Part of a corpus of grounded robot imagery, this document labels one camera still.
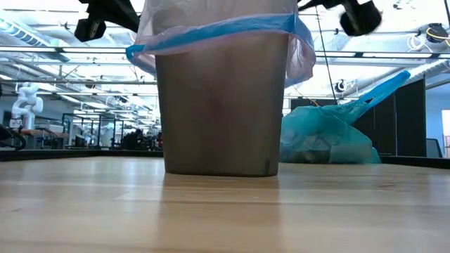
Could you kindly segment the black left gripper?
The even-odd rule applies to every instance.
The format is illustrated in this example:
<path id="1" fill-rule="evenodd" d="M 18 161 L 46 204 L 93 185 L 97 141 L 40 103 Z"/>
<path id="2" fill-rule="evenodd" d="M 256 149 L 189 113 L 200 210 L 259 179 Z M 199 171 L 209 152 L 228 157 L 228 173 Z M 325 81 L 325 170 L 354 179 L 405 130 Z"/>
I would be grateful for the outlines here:
<path id="1" fill-rule="evenodd" d="M 78 20 L 74 36 L 80 42 L 100 39 L 106 31 L 106 22 L 138 32 L 140 16 L 130 0 L 79 0 L 87 4 L 87 18 Z"/>

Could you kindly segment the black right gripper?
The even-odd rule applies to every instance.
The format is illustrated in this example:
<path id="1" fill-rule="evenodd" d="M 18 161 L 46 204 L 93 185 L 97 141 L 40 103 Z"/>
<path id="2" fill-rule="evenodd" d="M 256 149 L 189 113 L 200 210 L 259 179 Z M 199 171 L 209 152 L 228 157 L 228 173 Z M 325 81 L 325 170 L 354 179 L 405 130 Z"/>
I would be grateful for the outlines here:
<path id="1" fill-rule="evenodd" d="M 340 16 L 343 31 L 351 37 L 360 37 L 374 32 L 382 22 L 382 15 L 372 0 L 360 4 L 357 0 L 310 0 L 300 6 L 298 11 L 323 6 L 331 9 L 343 6 L 345 12 Z"/>

